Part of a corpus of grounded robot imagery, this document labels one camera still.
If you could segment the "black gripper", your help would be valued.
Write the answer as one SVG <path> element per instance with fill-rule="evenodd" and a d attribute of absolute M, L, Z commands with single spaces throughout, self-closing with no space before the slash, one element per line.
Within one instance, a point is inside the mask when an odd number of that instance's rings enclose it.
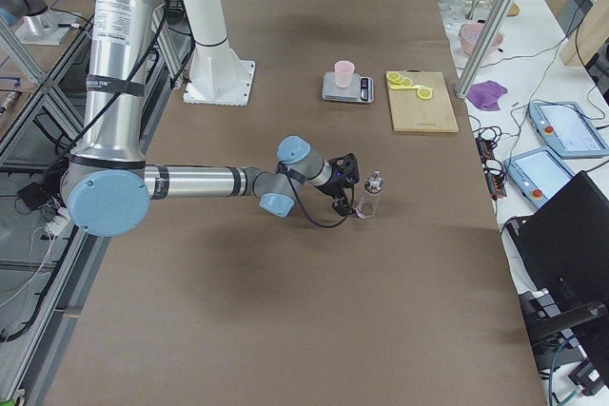
<path fill-rule="evenodd" d="M 351 203 L 345 189 L 354 185 L 355 171 L 347 165 L 324 165 L 313 185 L 322 193 L 333 199 L 332 208 L 340 216 L 351 214 Z"/>

